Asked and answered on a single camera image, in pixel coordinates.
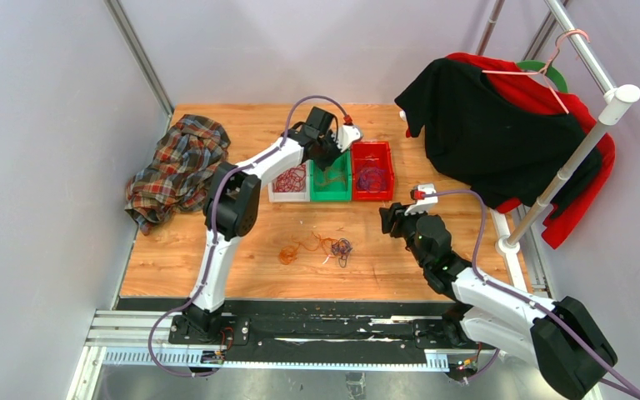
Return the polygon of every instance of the red cloth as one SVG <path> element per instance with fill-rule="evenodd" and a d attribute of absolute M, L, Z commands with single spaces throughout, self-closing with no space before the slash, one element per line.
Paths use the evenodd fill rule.
<path fill-rule="evenodd" d="M 513 71 L 520 72 L 521 69 L 511 61 L 497 60 L 467 54 L 465 52 L 455 52 L 447 56 L 453 61 L 472 64 L 485 70 L 493 71 Z M 492 83 L 497 92 L 511 104 L 529 111 L 543 115 L 563 113 L 563 109 L 558 104 L 551 91 L 547 87 L 534 81 L 528 76 L 518 75 L 495 75 L 488 74 L 489 82 Z M 590 115 L 588 107 L 580 101 L 574 94 L 558 93 L 563 104 L 570 113 L 577 119 L 585 133 L 595 126 L 595 119 Z M 602 155 L 602 168 L 599 174 L 590 182 L 587 188 L 578 196 L 557 218 L 549 215 L 543 222 L 546 230 L 543 232 L 543 240 L 552 248 L 557 248 L 570 235 L 576 225 L 590 208 L 595 197 L 600 192 L 605 182 L 608 180 L 612 168 L 614 167 L 614 140 L 607 133 L 597 144 L 597 150 Z M 497 207 L 500 213 L 512 211 L 520 204 L 519 200 L 512 198 Z"/>

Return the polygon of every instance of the crumpled plaid cloth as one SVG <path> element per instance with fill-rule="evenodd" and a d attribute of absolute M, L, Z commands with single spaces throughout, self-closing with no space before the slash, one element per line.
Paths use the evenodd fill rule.
<path fill-rule="evenodd" d="M 141 233 L 166 222 L 175 210 L 199 211 L 219 162 L 227 159 L 230 141 L 222 125 L 186 114 L 156 146 L 153 162 L 126 185 L 127 204 Z"/>

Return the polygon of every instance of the wooden table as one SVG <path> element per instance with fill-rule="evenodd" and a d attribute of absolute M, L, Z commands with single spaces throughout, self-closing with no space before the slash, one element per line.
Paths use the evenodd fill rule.
<path fill-rule="evenodd" d="M 292 119 L 304 121 L 311 106 L 300 107 Z M 322 108 L 339 115 L 330 104 Z M 435 183 L 437 190 L 465 188 L 437 173 L 425 157 L 423 138 L 405 137 L 406 124 L 391 105 L 347 105 L 347 112 L 362 129 L 364 140 L 390 142 L 396 173 L 393 201 L 410 203 L 410 189 L 419 183 Z M 229 162 L 251 158 L 267 148 L 283 130 L 289 105 L 180 105 L 173 121 L 183 114 L 199 114 L 220 122 L 232 145 Z M 266 188 L 254 229 L 243 239 L 227 282 L 228 298 L 304 298 L 337 300 L 426 301 L 444 300 L 433 292 L 403 240 L 381 232 L 381 202 L 270 203 Z M 433 209 L 452 234 L 454 250 L 472 258 L 478 235 L 480 211 L 467 195 L 441 197 Z M 177 214 L 149 236 L 138 234 L 133 246 L 121 296 L 186 297 L 198 276 L 205 246 L 205 217 L 201 212 Z M 295 262 L 278 261 L 281 248 L 291 238 L 346 238 L 352 243 L 347 266 L 336 260 L 323 264 L 321 251 L 301 249 Z M 477 265 L 508 282 L 503 260 L 494 243 L 496 233 L 487 215 L 487 227 Z M 521 258 L 522 270 L 526 275 Z"/>

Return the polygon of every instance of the white wall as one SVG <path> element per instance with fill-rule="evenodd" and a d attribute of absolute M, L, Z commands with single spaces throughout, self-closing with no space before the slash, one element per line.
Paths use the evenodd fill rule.
<path fill-rule="evenodd" d="M 164 128 L 103 1 L 0 1 L 0 399 L 62 399 Z"/>
<path fill-rule="evenodd" d="M 474 52 L 493 0 L 124 0 L 179 103 L 392 103 L 433 59 Z M 507 2 L 487 54 L 520 58 L 546 15 Z"/>
<path fill-rule="evenodd" d="M 640 87 L 640 4 L 582 0 L 569 9 L 615 82 Z M 604 105 L 599 89 L 571 46 L 564 47 L 555 66 L 598 115 Z M 612 176 L 575 232 L 547 258 L 556 292 L 585 302 L 617 351 L 617 370 L 640 387 L 640 102 L 612 135 L 617 144 Z M 609 388 L 604 394 L 628 398 Z"/>

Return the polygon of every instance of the clothes hanger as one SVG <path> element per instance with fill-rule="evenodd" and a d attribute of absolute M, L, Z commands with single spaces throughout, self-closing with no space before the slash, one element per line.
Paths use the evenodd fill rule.
<path fill-rule="evenodd" d="M 546 64 L 536 72 L 511 72 L 511 71 L 488 71 L 488 70 L 485 70 L 482 72 L 493 73 L 496 75 L 524 75 L 524 76 L 541 75 L 543 77 L 543 81 L 546 83 L 546 86 L 548 87 L 548 90 L 551 91 L 551 94 L 556 98 L 556 100 L 558 101 L 558 104 L 560 104 L 563 111 L 566 114 L 569 114 L 570 111 L 568 110 L 567 107 L 565 107 L 565 104 L 563 104 L 563 101 L 558 96 L 555 89 L 553 89 L 553 86 L 551 86 L 551 83 L 548 81 L 548 78 L 546 77 L 546 73 L 548 72 L 548 69 L 551 67 L 553 60 L 555 60 L 556 57 L 558 57 L 558 54 L 561 52 L 561 44 L 563 44 L 563 40 L 565 40 L 565 38 L 567 38 L 568 36 L 574 35 L 574 34 L 583 35 L 587 39 L 587 41 L 590 42 L 590 37 L 582 29 L 572 29 L 570 31 L 564 32 L 562 35 L 558 37 L 558 39 L 556 39 L 556 50 L 553 52 L 553 55 L 551 55 L 551 57 L 546 61 Z"/>
<path fill-rule="evenodd" d="M 522 71 L 540 71 L 541 68 L 545 66 L 545 62 L 538 60 L 517 62 L 517 67 Z M 553 65 L 546 70 L 546 78 L 550 79 L 551 83 L 556 85 L 556 89 L 558 89 L 560 93 L 568 93 L 568 84 L 565 82 L 565 77 Z"/>

